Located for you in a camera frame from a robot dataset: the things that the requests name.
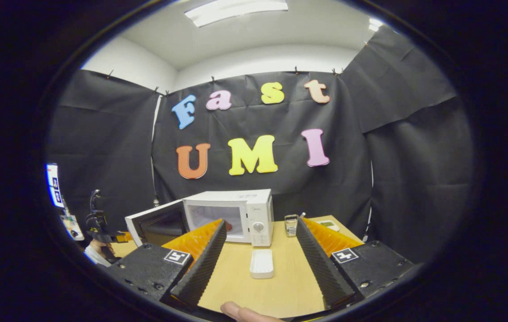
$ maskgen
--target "ceiling light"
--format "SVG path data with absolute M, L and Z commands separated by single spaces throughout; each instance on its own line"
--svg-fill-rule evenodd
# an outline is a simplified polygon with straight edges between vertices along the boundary
M 380 27 L 380 26 L 383 25 L 383 23 L 380 20 L 376 20 L 376 19 L 373 19 L 373 18 L 369 18 L 369 24 L 370 25 L 374 25 L 376 27 Z
M 285 0 L 216 0 L 185 12 L 197 27 L 242 14 L 288 11 Z

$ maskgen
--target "white soap dish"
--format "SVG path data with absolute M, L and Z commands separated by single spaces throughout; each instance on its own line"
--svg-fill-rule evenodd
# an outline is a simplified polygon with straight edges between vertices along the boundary
M 274 261 L 271 249 L 252 251 L 250 274 L 254 279 L 270 279 L 274 276 Z

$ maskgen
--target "orange letter u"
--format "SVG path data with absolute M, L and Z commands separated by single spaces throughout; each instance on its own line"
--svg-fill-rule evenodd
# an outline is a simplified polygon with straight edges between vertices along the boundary
M 208 143 L 201 143 L 196 145 L 198 150 L 198 168 L 190 168 L 190 151 L 192 147 L 190 145 L 183 145 L 176 149 L 178 154 L 178 173 L 186 179 L 198 179 L 202 177 L 208 169 L 208 149 L 210 145 Z

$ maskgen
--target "white microwave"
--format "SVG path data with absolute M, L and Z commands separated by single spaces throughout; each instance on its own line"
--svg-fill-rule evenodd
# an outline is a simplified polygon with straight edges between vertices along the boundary
M 137 246 L 162 245 L 223 218 L 227 242 L 270 246 L 274 229 L 272 190 L 205 191 L 125 217 Z

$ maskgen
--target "black curtain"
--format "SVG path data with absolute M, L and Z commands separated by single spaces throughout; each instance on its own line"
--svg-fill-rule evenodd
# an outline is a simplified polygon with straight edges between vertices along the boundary
M 89 197 L 110 229 L 126 230 L 125 216 L 152 208 L 152 119 L 158 95 L 131 82 L 77 71 L 52 119 L 47 162 L 59 165 L 64 199 L 84 234 Z
M 318 80 L 330 96 L 325 104 L 315 102 L 304 87 Z M 264 104 L 260 88 L 279 82 L 285 99 Z M 206 103 L 217 90 L 231 92 L 231 108 L 209 110 Z M 194 121 L 179 129 L 172 108 L 189 95 L 196 97 Z M 208 190 L 250 190 L 271 188 L 274 216 L 334 215 L 356 235 L 365 232 L 370 210 L 371 168 L 365 137 L 354 108 L 349 104 L 345 83 L 333 73 L 272 72 L 231 77 L 207 82 L 171 93 L 161 99 L 152 149 L 156 194 L 161 203 Z M 309 167 L 307 143 L 301 132 L 323 130 L 323 150 L 328 165 Z M 238 137 L 254 147 L 261 135 L 273 135 L 274 173 L 230 175 L 231 148 L 228 141 Z M 198 165 L 197 144 L 209 143 L 208 167 L 199 179 L 185 179 L 177 170 L 176 148 L 190 145 L 190 167 Z
M 341 78 L 372 159 L 368 234 L 426 261 L 462 219 L 474 143 L 452 85 L 405 37 L 381 27 Z

